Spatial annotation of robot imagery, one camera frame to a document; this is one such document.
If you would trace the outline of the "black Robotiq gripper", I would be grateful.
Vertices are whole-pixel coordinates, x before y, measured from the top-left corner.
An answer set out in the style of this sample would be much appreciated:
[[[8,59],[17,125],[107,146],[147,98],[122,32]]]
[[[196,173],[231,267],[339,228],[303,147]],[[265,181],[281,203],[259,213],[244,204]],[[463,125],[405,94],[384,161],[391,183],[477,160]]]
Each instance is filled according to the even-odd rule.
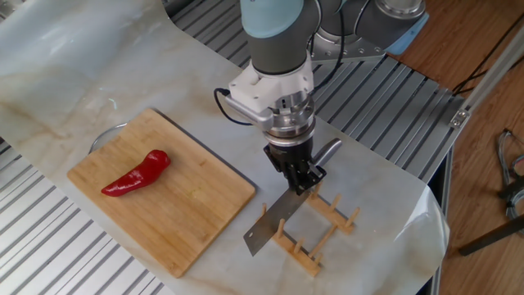
[[[274,168],[282,171],[287,179],[289,189],[297,195],[304,192],[304,189],[300,186],[305,170],[308,169],[305,181],[306,190],[319,184],[327,175],[324,168],[309,163],[312,160],[313,146],[313,139],[309,138],[295,146],[282,147],[268,143],[264,147],[264,153]]]

